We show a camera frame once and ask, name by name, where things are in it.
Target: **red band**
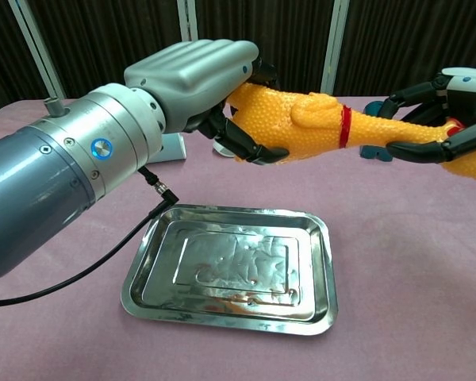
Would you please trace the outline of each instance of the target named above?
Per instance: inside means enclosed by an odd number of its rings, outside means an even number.
[[[342,108],[342,121],[340,122],[340,142],[339,148],[346,148],[351,131],[351,109],[344,106]]]

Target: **tray rim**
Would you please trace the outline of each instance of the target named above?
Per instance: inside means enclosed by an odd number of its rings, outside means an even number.
[[[237,317],[237,316],[228,316],[230,321],[245,321],[248,323],[248,326],[234,326],[234,324],[222,324],[224,316],[222,315],[210,315],[198,312],[187,312],[186,314],[190,315],[190,319],[181,318],[183,312],[174,311],[174,310],[161,310],[161,309],[152,309],[157,312],[162,312],[161,317],[149,317],[148,315],[152,313],[152,310],[146,310],[145,308],[138,306],[132,299],[130,292],[132,283],[136,278],[137,272],[140,270],[140,263],[146,254],[146,249],[151,243],[151,239],[154,236],[156,227],[159,221],[164,217],[165,214],[170,213],[175,209],[188,209],[188,210],[204,210],[204,211],[225,211],[225,212],[238,212],[238,213],[253,213],[253,214],[268,214],[271,216],[279,217],[307,217],[312,219],[321,229],[321,240],[322,240],[322,257],[323,257],[323,272],[324,272],[324,285],[326,290],[326,299],[328,301],[328,309],[326,314],[322,319],[315,322],[303,322],[303,321],[269,321],[270,324],[263,325],[260,324],[259,320],[256,318],[248,317]],[[134,256],[129,271],[123,282],[121,288],[121,304],[125,311],[132,315],[135,318],[150,320],[150,321],[170,321],[170,322],[183,322],[186,324],[192,325],[206,325],[213,327],[225,327],[233,329],[246,329],[259,332],[269,332],[269,333],[284,333],[284,334],[293,334],[300,336],[314,336],[321,334],[328,329],[330,329],[337,318],[339,307],[336,297],[336,284],[335,284],[335,275],[333,272],[333,260],[332,260],[332,250],[330,247],[329,241],[329,230],[328,226],[324,221],[318,216],[311,214],[310,212],[297,211],[297,210],[286,210],[286,209],[263,209],[263,208],[250,208],[250,207],[238,207],[238,206],[214,206],[214,205],[198,205],[198,204],[186,204],[179,203],[161,213],[155,220],[151,221],[148,225],[142,239],[140,242],[139,248],[136,250],[136,255]],[[270,326],[274,325],[275,327],[282,327],[282,330],[270,329]]]

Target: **white robotic hand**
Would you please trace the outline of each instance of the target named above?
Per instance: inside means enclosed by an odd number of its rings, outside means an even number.
[[[128,67],[126,86],[99,87],[67,106],[47,100],[49,115],[0,140],[0,276],[144,170],[162,133],[199,130],[257,164],[286,156],[222,113],[242,83],[274,87],[276,79],[252,42],[200,40]]]

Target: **robotic hand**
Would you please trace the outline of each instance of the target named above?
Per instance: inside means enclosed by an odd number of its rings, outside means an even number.
[[[379,117],[351,110],[327,94],[250,83],[228,101],[237,109],[233,121],[258,143],[289,150],[283,163],[373,145],[387,147],[398,159],[438,163],[476,179],[476,69],[448,68],[430,83],[399,91],[384,102]],[[402,121],[390,120],[399,107],[416,104]]]
[[[163,133],[201,131],[243,160],[270,164],[285,149],[256,144],[225,118],[242,83],[274,87],[276,73],[248,41],[179,43],[68,106],[0,140],[0,276],[16,267],[162,149]],[[170,192],[153,180],[160,194]]]

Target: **screw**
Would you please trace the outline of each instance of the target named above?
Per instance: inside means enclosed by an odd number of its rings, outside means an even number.
[[[48,145],[43,145],[42,147],[40,147],[40,151],[44,154],[51,153],[51,147],[49,147]]]

